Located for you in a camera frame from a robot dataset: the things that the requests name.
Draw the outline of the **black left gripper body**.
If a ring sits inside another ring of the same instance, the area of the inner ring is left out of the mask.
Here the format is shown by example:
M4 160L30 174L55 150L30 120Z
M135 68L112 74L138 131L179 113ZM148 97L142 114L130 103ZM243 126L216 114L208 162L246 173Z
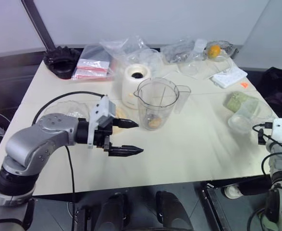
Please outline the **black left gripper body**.
M94 132L94 146L109 152L111 148L110 135L113 133L113 124L109 122L105 127L98 126Z

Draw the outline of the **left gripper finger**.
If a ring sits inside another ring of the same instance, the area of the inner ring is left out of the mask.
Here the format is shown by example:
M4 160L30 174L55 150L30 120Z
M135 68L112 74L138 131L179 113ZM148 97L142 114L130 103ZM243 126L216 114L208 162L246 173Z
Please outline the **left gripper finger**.
M130 120L130 119L123 119L123 118L114 118L112 121L112 125L119 127L119 128L136 128L139 127L139 125Z
M114 157L128 157L132 155L137 155L144 150L132 145L122 145L121 147L110 147L108 150L109 156Z

